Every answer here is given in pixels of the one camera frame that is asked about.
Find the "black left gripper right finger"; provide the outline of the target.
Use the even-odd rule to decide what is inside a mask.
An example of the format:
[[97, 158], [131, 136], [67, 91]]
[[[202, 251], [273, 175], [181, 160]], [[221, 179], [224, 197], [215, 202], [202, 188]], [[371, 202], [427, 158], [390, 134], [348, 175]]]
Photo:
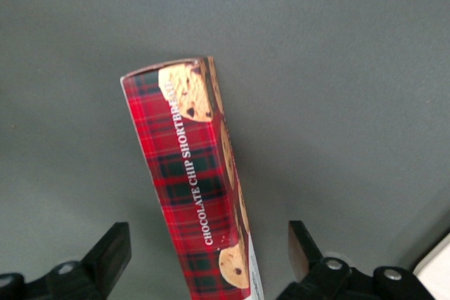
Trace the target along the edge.
[[283, 290], [282, 299], [336, 299], [349, 284], [348, 264], [324, 257], [302, 221], [288, 222], [288, 257], [296, 281]]

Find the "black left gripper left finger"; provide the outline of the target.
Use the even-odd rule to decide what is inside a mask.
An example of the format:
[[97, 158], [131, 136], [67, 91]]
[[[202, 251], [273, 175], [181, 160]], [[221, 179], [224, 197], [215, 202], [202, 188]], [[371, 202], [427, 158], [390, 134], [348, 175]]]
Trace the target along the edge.
[[81, 261], [56, 266], [47, 276], [51, 299], [107, 299], [131, 259], [129, 224], [117, 222]]

